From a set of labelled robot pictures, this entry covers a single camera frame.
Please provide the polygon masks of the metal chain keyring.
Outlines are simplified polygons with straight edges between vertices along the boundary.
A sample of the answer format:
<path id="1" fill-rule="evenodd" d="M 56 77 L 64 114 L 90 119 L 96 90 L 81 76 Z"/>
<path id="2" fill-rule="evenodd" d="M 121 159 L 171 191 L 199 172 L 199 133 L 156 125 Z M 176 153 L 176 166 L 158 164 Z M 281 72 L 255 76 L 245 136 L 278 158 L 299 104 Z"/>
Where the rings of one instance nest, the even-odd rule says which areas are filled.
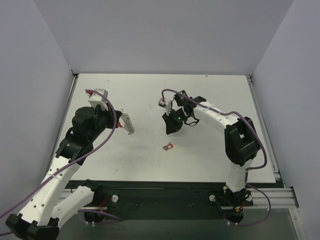
<path id="1" fill-rule="evenodd" d="M 121 123 L 124 125 L 122 129 L 126 130 L 128 135 L 132 135 L 135 130 L 130 116 L 126 112 L 124 112 L 123 109 L 121 109 L 120 111 L 122 112 Z"/>

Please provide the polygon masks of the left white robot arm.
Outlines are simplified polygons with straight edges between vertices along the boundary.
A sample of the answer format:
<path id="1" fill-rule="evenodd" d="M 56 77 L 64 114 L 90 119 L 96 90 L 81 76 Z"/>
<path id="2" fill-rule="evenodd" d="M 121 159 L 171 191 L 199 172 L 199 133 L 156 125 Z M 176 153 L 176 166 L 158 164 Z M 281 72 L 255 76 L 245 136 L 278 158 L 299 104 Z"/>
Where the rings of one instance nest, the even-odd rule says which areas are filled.
<path id="1" fill-rule="evenodd" d="M 71 177 L 94 152 L 94 141 L 100 134 L 119 127 L 123 113 L 110 106 L 79 108 L 72 126 L 55 153 L 52 164 L 40 188 L 27 197 L 28 203 L 17 214 L 10 214 L 6 226 L 21 240 L 55 240 L 60 229 L 86 205 L 96 206 L 104 200 L 102 186 L 85 180 L 66 199 L 58 199 Z"/>

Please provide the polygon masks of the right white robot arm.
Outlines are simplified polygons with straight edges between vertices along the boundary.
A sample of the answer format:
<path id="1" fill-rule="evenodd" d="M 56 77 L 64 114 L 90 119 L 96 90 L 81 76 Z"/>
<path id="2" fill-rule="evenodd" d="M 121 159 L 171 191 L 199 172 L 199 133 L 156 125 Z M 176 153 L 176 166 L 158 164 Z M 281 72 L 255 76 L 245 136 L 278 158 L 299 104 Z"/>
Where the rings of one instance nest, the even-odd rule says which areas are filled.
<path id="1" fill-rule="evenodd" d="M 178 132 L 183 125 L 195 126 L 199 122 L 221 132 L 225 154 L 230 160 L 224 194 L 233 200 L 245 197 L 248 169 L 261 149 L 252 120 L 234 113 L 224 113 L 202 96 L 189 97 L 185 90 L 174 93 L 172 100 L 162 96 L 158 101 L 158 105 L 165 109 L 162 119 L 166 134 Z"/>

